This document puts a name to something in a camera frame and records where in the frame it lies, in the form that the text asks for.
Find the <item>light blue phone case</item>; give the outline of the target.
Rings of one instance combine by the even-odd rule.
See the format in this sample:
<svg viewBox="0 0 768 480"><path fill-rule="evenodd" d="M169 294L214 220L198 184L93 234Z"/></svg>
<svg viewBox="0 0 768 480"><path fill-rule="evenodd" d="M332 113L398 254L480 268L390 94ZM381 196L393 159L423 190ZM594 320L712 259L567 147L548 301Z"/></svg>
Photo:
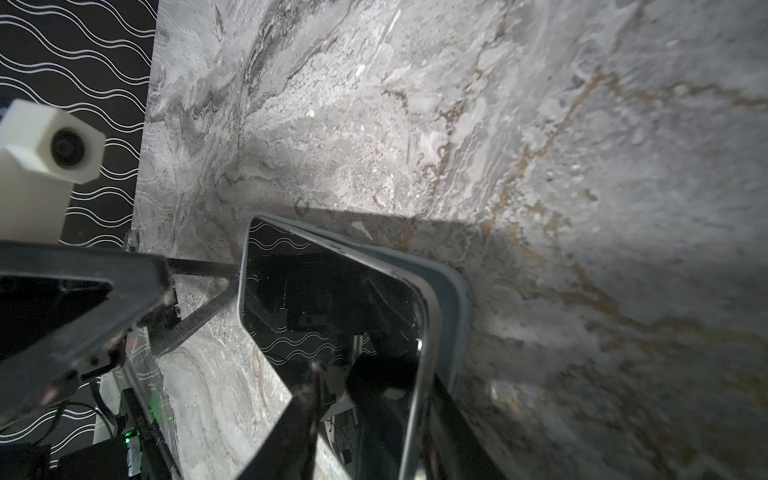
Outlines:
<svg viewBox="0 0 768 480"><path fill-rule="evenodd" d="M290 225L341 243L422 276L437 295L443 318L436 372L449 394L453 398L456 397L457 381L467 350L473 315L470 285L456 269L441 262L392 248L366 245L306 222L290 220L273 214L262 214L261 217L276 221L280 226Z"/></svg>

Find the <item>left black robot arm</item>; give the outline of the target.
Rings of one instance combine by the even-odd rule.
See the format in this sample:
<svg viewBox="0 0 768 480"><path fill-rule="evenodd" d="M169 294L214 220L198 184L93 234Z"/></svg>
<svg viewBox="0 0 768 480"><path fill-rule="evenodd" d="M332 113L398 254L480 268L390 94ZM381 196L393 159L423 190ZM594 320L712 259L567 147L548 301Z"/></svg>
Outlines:
<svg viewBox="0 0 768 480"><path fill-rule="evenodd" d="M5 479L173 479L170 449L131 375L115 409L77 400L125 364L139 329L178 347L236 296L237 266L3 242L1 443Z"/></svg>

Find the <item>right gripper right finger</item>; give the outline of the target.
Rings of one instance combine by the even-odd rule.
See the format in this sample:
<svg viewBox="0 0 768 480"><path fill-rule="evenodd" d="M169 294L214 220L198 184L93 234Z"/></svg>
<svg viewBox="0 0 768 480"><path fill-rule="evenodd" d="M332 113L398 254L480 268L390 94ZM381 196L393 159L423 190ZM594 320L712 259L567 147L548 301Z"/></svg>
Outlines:
<svg viewBox="0 0 768 480"><path fill-rule="evenodd" d="M507 478L482 447L439 377L433 381L428 413L427 478Z"/></svg>

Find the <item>black phone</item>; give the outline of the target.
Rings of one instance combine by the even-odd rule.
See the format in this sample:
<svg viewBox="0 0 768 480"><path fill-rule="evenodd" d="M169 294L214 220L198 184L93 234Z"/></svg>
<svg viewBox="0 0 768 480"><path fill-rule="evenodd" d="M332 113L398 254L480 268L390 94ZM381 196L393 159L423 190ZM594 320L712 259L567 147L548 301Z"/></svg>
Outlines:
<svg viewBox="0 0 768 480"><path fill-rule="evenodd" d="M255 216L239 315L293 391L324 369L316 455L326 445L354 479L414 479L442 333L420 275L341 243Z"/></svg>

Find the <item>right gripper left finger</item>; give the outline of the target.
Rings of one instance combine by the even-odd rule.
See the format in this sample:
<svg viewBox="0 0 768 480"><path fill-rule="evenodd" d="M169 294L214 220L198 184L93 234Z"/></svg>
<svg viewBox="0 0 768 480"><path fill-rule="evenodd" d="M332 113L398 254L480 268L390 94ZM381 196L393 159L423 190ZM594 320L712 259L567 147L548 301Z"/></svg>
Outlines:
<svg viewBox="0 0 768 480"><path fill-rule="evenodd" d="M309 381L298 389L238 479L312 479L321 420L324 369L311 364Z"/></svg>

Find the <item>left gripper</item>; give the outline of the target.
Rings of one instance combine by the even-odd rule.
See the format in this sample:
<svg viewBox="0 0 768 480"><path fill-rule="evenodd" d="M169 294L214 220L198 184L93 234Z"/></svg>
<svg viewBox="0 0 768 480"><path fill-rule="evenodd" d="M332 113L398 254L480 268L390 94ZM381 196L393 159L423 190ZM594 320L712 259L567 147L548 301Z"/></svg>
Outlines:
<svg viewBox="0 0 768 480"><path fill-rule="evenodd" d="M154 357L237 297L240 267L47 244L1 244L1 417L21 420L119 366L146 317Z"/></svg>

